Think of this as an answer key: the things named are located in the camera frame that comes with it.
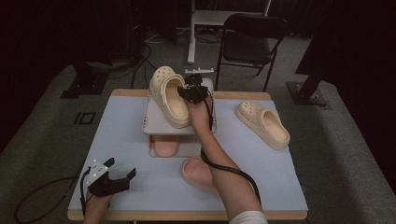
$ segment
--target table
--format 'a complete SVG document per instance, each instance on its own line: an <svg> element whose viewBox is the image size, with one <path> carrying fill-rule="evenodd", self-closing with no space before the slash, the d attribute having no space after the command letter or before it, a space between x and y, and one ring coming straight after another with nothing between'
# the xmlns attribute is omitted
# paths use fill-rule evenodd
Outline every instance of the table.
<svg viewBox="0 0 396 224"><path fill-rule="evenodd" d="M144 105L145 101L147 101L147 96L147 90L114 90L107 103L97 133L92 141L92 146L83 170L92 164L92 159L104 162L111 157L115 157L114 155L117 154L118 157L115 157L116 163L109 168L111 179L123 178L134 167L137 171L136 177L131 181L131 189L114 195L112 204L106 212L104 219L130 221L227 220L222 202L217 196L195 188L181 178L178 169L179 165L185 159L151 158L148 156L148 139L141 130L141 119L144 117L145 108L143 106L127 104L128 102L136 102L136 104ZM265 102L269 105L272 103L270 95L266 92L215 91L214 96L215 106L217 107L217 111L221 114L226 114L221 111L221 106L219 106L223 101L223 103L228 104L234 103L234 99L249 99ZM124 119L120 120L120 118L124 116L131 116L131 118L134 119L128 120L127 122L125 122ZM218 125L220 127L232 123L224 123L221 116L218 116L218 121L220 122L220 125ZM221 132L223 131L223 129L219 129L215 133L221 144L224 142L224 139L221 139ZM248 131L246 131L246 134L249 134L252 138L260 139L259 137L255 137L255 134L251 134ZM261 189L263 205L266 206L266 208L270 208L269 210L264 209L267 218L270 220L306 218L308 209L298 179L295 175L294 167L292 166L289 149L287 148L279 151L259 148L259 150L267 150L269 154L266 154L266 156L284 158L287 163L291 163L291 166L290 164L282 165L281 169L283 168L288 171L280 171L280 175L276 175L276 177L271 177L271 173L267 173L265 178L268 178L268 181L265 181L265 183L262 183L262 178L260 178L262 174L265 174L262 169L271 170L271 167L267 166L260 168L259 177L252 174L252 171L248 172L259 186L264 185L264 188L268 188L271 192L270 195L267 195L269 196L267 199L266 194L268 193L265 192L266 190L262 192L262 189L259 187L259 189ZM238 160L245 156L241 155L240 157L235 157L234 152L228 151L228 153L231 154L230 156L234 160ZM268 165L268 162L264 161L262 164L260 163L258 165L265 166ZM285 176L288 181L290 179L293 181L288 184L276 183L276 181L284 179L283 176ZM270 189L271 183L266 182L274 181L276 186L274 189ZM172 194L178 195L177 200L175 200L176 196L172 196ZM280 206L286 206L287 210L280 209L278 205L271 208L272 204L274 204L274 199L271 199L273 196L279 201L282 201L282 198L284 198L283 201L285 201L286 205L284 203ZM72 196L67 215L71 220L83 219L81 207L79 205L78 187L75 189Z"/></svg>
<svg viewBox="0 0 396 224"><path fill-rule="evenodd" d="M267 0L262 13L250 14L263 14L267 15L271 0ZM237 11L214 11L214 10L195 10L195 1L191 0L191 32L190 32L190 45L189 55L187 62L193 64L195 61L195 24L199 25L217 25L222 26L224 22L231 15L240 13Z"/></svg>

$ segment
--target human arm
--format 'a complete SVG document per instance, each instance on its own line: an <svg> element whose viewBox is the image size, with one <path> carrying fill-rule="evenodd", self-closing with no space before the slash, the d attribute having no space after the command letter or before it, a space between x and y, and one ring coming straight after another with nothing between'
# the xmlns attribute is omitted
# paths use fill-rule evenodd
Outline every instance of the human arm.
<svg viewBox="0 0 396 224"><path fill-rule="evenodd" d="M201 102L198 105L194 105L186 102L186 105L189 109L191 124L207 158L215 164L240 170L210 131L209 116L205 103ZM253 188L244 177L211 166L209 166L209 169L213 177L213 182L224 203L229 220L232 220L235 216L245 211L262 212L262 206Z"/></svg>
<svg viewBox="0 0 396 224"><path fill-rule="evenodd" d="M99 224L107 211L108 205L110 203L113 195L108 195L106 197L96 197L92 195L89 191L87 192L87 203L85 208L85 216L83 224Z"/></svg>

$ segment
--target black chair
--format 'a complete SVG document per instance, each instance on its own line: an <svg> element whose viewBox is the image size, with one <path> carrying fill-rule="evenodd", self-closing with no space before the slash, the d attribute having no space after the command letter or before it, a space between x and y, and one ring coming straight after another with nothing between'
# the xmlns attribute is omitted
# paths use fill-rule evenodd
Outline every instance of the black chair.
<svg viewBox="0 0 396 224"><path fill-rule="evenodd" d="M274 66L277 47L287 34L287 22L280 18L246 13L230 16L223 26L215 91L218 89L222 64L259 67L259 72L256 74L258 76L264 66L270 63L263 89L265 91ZM268 39L276 40L272 47ZM223 63L221 61L223 57L225 61L232 63Z"/></svg>

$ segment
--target black curtain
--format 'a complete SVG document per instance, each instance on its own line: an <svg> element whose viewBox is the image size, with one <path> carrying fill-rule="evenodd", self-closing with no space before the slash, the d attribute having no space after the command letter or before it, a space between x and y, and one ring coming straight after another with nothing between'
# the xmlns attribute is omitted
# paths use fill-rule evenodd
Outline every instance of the black curtain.
<svg viewBox="0 0 396 224"><path fill-rule="evenodd" d="M393 191L394 8L390 0L333 0L296 71L336 86Z"/></svg>

